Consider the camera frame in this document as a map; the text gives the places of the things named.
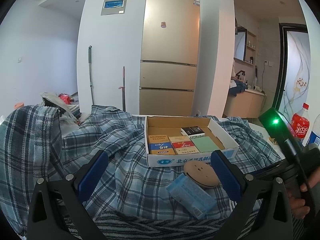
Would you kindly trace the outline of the blue wet wipes pack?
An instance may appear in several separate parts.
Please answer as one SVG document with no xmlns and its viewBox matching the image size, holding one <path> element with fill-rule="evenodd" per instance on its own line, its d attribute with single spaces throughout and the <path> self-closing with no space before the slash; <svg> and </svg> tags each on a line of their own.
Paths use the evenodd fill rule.
<svg viewBox="0 0 320 240">
<path fill-rule="evenodd" d="M 167 191 L 197 219 L 203 219 L 216 205 L 215 198 L 184 174 L 168 185 Z"/>
</svg>

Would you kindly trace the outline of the red beige tissue pack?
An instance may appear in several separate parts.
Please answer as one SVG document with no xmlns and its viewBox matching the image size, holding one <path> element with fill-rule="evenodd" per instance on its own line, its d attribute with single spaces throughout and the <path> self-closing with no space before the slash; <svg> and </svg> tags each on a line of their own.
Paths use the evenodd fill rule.
<svg viewBox="0 0 320 240">
<path fill-rule="evenodd" d="M 169 137 L 169 140 L 176 154 L 199 153 L 199 150 L 187 136 Z"/>
</svg>

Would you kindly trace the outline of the clear water bottle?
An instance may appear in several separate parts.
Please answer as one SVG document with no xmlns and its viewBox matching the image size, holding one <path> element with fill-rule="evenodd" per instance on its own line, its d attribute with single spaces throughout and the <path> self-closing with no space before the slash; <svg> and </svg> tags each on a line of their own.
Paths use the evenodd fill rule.
<svg viewBox="0 0 320 240">
<path fill-rule="evenodd" d="M 308 120 L 309 116 L 304 114 L 303 117 L 306 121 L 304 121 L 303 126 L 304 139 L 302 145 L 316 144 L 319 147 L 319 115 L 315 118 L 312 127 L 310 127 L 310 121 Z"/>
</svg>

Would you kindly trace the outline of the small yellow box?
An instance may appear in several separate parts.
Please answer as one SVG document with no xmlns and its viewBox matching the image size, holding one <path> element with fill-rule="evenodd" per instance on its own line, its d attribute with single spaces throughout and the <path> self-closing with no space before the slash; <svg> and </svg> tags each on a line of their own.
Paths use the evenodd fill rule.
<svg viewBox="0 0 320 240">
<path fill-rule="evenodd" d="M 269 141 L 274 145 L 278 144 L 275 138 L 269 137 Z"/>
</svg>

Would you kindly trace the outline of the red soda bottle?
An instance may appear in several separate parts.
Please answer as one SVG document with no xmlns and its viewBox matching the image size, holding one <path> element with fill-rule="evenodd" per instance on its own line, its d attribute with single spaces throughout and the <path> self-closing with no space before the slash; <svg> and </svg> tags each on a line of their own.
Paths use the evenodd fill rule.
<svg viewBox="0 0 320 240">
<path fill-rule="evenodd" d="M 310 127 L 308 110 L 309 105 L 307 103 L 303 103 L 302 109 L 296 112 L 291 119 L 291 127 L 301 143 L 303 143 L 303 140 L 306 137 Z"/>
</svg>

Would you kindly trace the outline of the grey striped cloth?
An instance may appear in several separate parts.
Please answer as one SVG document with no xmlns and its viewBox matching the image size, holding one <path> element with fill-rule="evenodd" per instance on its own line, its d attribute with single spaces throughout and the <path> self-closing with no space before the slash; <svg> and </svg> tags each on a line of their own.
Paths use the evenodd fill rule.
<svg viewBox="0 0 320 240">
<path fill-rule="evenodd" d="M 213 239 L 225 221 L 149 220 L 104 211 L 95 223 L 106 239 Z"/>
</svg>

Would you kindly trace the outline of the blue plaid shirt cloth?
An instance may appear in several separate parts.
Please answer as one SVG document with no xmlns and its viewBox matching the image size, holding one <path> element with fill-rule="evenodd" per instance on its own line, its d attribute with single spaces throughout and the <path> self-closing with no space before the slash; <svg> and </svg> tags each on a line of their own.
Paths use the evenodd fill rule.
<svg viewBox="0 0 320 240">
<path fill-rule="evenodd" d="M 142 117 L 115 107 L 94 106 L 79 128 L 64 135 L 56 108 L 25 106 L 1 124 L 1 210 L 14 237 L 27 236 L 37 180 L 63 179 L 98 150 L 108 154 L 109 163 L 85 204 L 94 222 L 104 211 L 149 220 L 196 220 L 167 191 L 183 169 L 148 167 Z M 202 220 L 226 220 L 231 214 L 227 194 L 221 186 L 209 193 L 216 205 Z"/>
</svg>

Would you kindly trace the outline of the black framed glass door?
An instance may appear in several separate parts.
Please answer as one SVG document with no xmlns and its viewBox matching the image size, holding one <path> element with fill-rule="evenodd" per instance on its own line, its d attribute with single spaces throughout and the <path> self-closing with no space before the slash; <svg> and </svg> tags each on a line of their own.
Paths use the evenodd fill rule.
<svg viewBox="0 0 320 240">
<path fill-rule="evenodd" d="M 279 75 L 272 106 L 288 120 L 302 109 L 309 90 L 310 41 L 306 25 L 281 23 Z"/>
</svg>

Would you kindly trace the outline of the wooden vanity cabinet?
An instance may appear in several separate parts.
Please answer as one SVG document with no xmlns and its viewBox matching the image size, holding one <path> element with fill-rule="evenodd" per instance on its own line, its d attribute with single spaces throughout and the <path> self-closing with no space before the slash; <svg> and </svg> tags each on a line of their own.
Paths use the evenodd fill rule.
<svg viewBox="0 0 320 240">
<path fill-rule="evenodd" d="M 240 118 L 258 118 L 261 107 L 266 96 L 263 93 L 253 90 L 245 90 L 236 96 L 227 96 L 223 115 L 236 116 Z"/>
</svg>

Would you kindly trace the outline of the green notepad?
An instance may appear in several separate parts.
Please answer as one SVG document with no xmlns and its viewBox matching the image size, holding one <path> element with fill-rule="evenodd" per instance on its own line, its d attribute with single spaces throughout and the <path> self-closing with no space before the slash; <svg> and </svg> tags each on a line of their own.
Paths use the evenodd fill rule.
<svg viewBox="0 0 320 240">
<path fill-rule="evenodd" d="M 199 150 L 200 153 L 210 152 L 212 153 L 215 150 L 219 150 L 220 148 L 217 146 L 215 142 L 212 141 L 210 137 L 198 137 L 191 139 L 193 144 Z"/>
</svg>

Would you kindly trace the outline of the dark blue clothes pile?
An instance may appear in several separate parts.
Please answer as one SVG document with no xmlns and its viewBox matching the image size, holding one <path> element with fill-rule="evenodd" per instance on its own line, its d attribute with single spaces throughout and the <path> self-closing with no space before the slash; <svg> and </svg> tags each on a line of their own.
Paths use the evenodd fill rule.
<svg viewBox="0 0 320 240">
<path fill-rule="evenodd" d="M 237 96 L 237 94 L 243 93 L 247 88 L 247 85 L 242 81 L 231 79 L 228 95 Z"/>
</svg>

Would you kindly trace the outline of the red plastic bag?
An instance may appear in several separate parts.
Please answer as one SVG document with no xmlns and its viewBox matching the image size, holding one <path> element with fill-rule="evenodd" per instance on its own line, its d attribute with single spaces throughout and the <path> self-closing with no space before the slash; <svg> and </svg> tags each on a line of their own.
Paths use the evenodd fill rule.
<svg viewBox="0 0 320 240">
<path fill-rule="evenodd" d="M 74 100 L 71 96 L 69 96 L 68 94 L 59 94 L 59 98 L 67 105 L 70 105 Z"/>
</svg>

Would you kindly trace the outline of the white cardboard tray box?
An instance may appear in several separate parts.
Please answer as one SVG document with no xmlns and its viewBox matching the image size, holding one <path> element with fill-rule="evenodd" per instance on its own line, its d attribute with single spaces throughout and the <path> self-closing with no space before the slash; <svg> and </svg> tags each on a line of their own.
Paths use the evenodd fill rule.
<svg viewBox="0 0 320 240">
<path fill-rule="evenodd" d="M 215 150 L 233 158 L 239 149 L 213 118 L 147 116 L 144 137 L 149 167 L 182 166 L 191 160 L 209 163 Z"/>
</svg>

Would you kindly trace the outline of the blue yellow tissue pack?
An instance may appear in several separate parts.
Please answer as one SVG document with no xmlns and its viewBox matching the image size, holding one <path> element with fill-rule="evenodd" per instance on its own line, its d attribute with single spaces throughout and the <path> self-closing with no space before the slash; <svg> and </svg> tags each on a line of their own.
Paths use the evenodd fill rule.
<svg viewBox="0 0 320 240">
<path fill-rule="evenodd" d="M 175 155 L 175 151 L 167 135 L 149 135 L 148 143 L 150 154 Z"/>
</svg>

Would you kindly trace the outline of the gold three-door refrigerator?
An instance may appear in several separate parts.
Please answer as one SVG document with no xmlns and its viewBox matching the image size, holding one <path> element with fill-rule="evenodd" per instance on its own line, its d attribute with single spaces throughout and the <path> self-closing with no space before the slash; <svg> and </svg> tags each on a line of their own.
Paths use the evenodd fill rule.
<svg viewBox="0 0 320 240">
<path fill-rule="evenodd" d="M 200 0 L 146 0 L 140 58 L 140 114 L 191 114 L 199 32 Z"/>
</svg>

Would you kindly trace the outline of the grey electrical panel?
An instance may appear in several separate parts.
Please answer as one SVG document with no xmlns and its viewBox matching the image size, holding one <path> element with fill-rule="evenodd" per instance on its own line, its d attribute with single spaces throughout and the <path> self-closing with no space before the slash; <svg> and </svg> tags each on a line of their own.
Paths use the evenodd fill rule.
<svg viewBox="0 0 320 240">
<path fill-rule="evenodd" d="M 104 0 L 101 16 L 123 14 L 127 0 Z"/>
</svg>

